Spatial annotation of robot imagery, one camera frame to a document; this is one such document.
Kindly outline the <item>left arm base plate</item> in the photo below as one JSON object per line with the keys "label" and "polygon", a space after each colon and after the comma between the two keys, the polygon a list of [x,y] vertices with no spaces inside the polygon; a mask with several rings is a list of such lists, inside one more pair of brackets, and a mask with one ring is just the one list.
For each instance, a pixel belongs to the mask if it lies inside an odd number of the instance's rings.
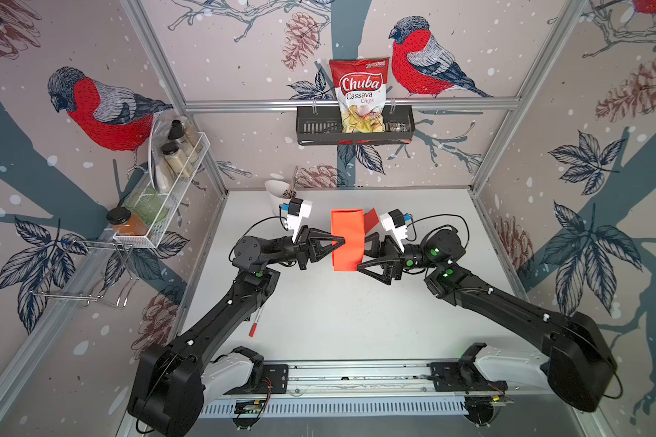
{"label": "left arm base plate", "polygon": [[226,391],[225,395],[284,394],[287,391],[289,366],[287,364],[256,364],[246,384]]}

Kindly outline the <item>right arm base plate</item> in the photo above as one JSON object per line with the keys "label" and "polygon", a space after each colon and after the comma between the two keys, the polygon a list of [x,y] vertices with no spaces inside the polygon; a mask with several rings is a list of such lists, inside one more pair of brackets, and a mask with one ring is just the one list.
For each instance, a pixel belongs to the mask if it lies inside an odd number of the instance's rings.
{"label": "right arm base plate", "polygon": [[438,393],[473,393],[474,391],[508,391],[505,381],[488,380],[474,364],[461,365],[459,362],[430,362],[430,375],[426,377],[433,382]]}

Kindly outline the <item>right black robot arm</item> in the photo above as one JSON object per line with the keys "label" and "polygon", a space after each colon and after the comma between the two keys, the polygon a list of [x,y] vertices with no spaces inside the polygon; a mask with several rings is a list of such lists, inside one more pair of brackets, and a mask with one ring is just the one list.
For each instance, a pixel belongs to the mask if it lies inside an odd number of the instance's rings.
{"label": "right black robot arm", "polygon": [[367,260],[358,271],[386,285],[412,267],[428,269],[428,290],[439,300],[476,312],[534,346],[550,389],[571,407],[595,412],[618,364],[601,330],[588,315],[547,311],[484,282],[458,265],[466,250],[454,229],[437,231],[419,244],[400,244],[373,233],[364,240]]}

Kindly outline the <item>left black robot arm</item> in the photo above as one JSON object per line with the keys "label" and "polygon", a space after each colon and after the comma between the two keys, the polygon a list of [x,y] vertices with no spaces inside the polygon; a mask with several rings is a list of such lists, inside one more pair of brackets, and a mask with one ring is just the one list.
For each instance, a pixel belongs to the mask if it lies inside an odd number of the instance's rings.
{"label": "left black robot arm", "polygon": [[[164,436],[183,436],[213,399],[258,384],[250,375],[262,373],[259,355],[237,348],[215,362],[216,351],[274,293],[281,273],[273,265],[294,261],[305,269],[344,244],[344,238],[308,226],[302,226],[295,238],[240,237],[231,252],[238,272],[229,291],[172,342],[153,345],[140,356],[129,414]],[[249,375],[231,376],[240,369]]]}

